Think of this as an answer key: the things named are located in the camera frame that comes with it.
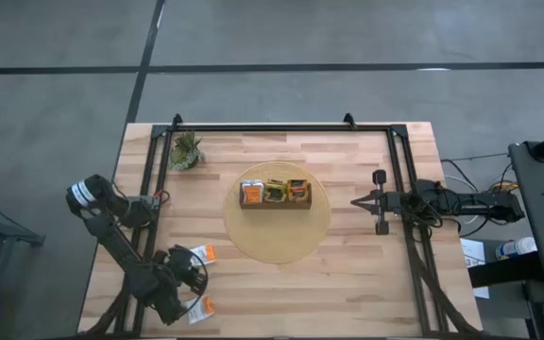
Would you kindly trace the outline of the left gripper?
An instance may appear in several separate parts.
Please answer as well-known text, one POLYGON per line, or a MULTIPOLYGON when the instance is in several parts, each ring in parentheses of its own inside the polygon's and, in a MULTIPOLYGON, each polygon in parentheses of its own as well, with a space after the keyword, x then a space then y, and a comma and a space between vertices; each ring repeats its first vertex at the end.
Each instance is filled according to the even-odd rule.
POLYGON ((187 315, 204 296, 206 268, 200 271, 193 265, 192 259, 204 264, 192 250, 184 246, 175 245, 167 251, 157 250, 154 253, 151 264, 159 286, 151 306, 165 325, 171 325, 187 315), (182 284, 196 295, 196 300, 190 302, 188 307, 179 299, 182 284))

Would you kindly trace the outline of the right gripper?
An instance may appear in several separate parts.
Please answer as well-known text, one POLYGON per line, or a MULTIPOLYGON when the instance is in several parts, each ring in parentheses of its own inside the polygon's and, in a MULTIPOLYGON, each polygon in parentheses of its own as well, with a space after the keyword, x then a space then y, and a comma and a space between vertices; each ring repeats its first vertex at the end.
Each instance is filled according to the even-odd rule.
POLYGON ((369 195, 356 198, 350 201, 350 204, 366 211, 372 211, 372 214, 378 216, 375 224, 375 232, 377 235, 387 235, 389 233, 389 223, 385 220, 386 213, 400 213, 401 193, 386 192, 383 188, 386 183, 386 172, 382 169, 372 173, 372 181, 376 188, 369 195))

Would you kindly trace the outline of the white orange tea bag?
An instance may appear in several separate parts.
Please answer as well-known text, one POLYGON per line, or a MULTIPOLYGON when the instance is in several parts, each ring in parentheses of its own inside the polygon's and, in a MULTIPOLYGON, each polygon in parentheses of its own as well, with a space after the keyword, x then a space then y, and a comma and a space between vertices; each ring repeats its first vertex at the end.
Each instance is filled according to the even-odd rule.
POLYGON ((260 180, 244 180, 241 188, 244 204, 260 204, 264 201, 264 184, 260 180))
POLYGON ((216 254, 212 244, 194 247, 191 252, 193 253, 191 263, 194 266, 211 264, 216 261, 216 254))
POLYGON ((187 319, 190 325, 207 319, 214 314, 211 298, 209 296, 196 297, 184 302, 187 309, 187 319))

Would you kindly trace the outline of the wooden tea box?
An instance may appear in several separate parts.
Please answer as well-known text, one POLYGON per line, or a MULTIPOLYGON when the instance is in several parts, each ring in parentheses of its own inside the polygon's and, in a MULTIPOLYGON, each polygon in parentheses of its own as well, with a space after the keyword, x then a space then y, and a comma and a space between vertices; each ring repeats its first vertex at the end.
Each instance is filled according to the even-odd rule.
POLYGON ((263 192, 263 202, 260 204, 244 204, 243 203, 243 194, 242 194, 242 188, 241 188, 241 182, 239 186, 239 203, 242 209, 256 209, 256 210, 309 210, 312 206, 312 186, 310 183, 310 189, 311 189, 311 198, 309 203, 291 203, 288 201, 288 193, 286 197, 286 201, 282 203, 268 203, 264 201, 264 192, 263 192))

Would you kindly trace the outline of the green yellow tea bag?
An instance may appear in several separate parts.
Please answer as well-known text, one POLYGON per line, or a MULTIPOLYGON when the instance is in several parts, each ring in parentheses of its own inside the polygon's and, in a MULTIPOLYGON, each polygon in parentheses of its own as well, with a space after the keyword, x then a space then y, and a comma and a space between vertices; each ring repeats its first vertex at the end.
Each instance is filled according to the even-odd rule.
POLYGON ((282 203, 286 201, 287 187, 281 180, 270 179, 264 184, 264 201, 268 203, 282 203))

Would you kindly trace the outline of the round woven placemat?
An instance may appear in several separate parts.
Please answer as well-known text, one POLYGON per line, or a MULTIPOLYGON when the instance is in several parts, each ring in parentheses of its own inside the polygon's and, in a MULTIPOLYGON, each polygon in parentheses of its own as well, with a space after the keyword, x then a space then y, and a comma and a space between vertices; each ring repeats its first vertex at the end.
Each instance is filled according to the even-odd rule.
POLYGON ((308 256, 324 240, 332 208, 322 183, 290 162, 268 161, 248 168, 230 186, 224 203, 224 225, 233 244, 248 257, 267 264, 287 264, 308 256), (305 179, 311 185, 307 209, 242 208, 244 180, 305 179))

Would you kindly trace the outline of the white paper sheet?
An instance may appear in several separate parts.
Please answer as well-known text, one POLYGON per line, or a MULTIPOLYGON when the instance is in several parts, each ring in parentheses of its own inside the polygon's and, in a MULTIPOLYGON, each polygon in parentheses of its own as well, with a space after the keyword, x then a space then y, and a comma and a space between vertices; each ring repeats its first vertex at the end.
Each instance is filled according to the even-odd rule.
MULTIPOLYGON (((485 249, 483 242, 464 238, 462 238, 460 242, 467 268, 485 264, 485 249)), ((487 286, 474 288, 473 291, 476 298, 490 299, 489 289, 487 286)))

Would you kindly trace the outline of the potted green succulent plant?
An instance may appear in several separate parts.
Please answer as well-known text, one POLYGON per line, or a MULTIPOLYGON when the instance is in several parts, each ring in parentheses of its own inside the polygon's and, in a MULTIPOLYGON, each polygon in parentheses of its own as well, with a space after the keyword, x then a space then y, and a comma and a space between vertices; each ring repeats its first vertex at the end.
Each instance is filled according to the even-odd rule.
POLYGON ((188 170, 199 162, 205 161, 205 154, 199 149, 200 138, 193 130, 181 133, 174 140, 174 147, 170 153, 170 165, 174 170, 188 170))

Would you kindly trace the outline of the white bottle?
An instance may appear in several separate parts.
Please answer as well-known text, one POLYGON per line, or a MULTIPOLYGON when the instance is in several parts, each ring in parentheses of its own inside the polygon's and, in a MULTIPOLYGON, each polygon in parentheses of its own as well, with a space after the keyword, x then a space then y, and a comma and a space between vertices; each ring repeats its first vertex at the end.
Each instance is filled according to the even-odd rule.
POLYGON ((506 260, 536 251, 535 239, 533 237, 523 237, 498 246, 495 250, 495 256, 498 260, 506 260))

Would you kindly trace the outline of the black aluminium rig frame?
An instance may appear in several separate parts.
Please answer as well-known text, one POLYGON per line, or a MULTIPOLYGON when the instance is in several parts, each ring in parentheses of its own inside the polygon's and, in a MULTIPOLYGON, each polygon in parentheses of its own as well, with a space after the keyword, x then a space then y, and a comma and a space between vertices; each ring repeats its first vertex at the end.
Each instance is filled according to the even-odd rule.
POLYGON ((452 221, 426 237, 389 213, 389 233, 376 216, 350 204, 386 172, 385 189, 408 192, 419 179, 443 181, 427 122, 186 124, 127 127, 115 179, 128 196, 165 191, 152 227, 136 231, 149 257, 174 245, 212 244, 204 296, 214 314, 171 325, 136 299, 105 337, 154 340, 332 340, 476 335, 481 320, 459 233, 452 221), (193 130, 205 154, 194 168, 174 170, 174 140, 193 130), (317 250, 291 263, 263 263, 230 240, 224 203, 248 168, 290 162, 318 179, 331 203, 331 225, 317 250))

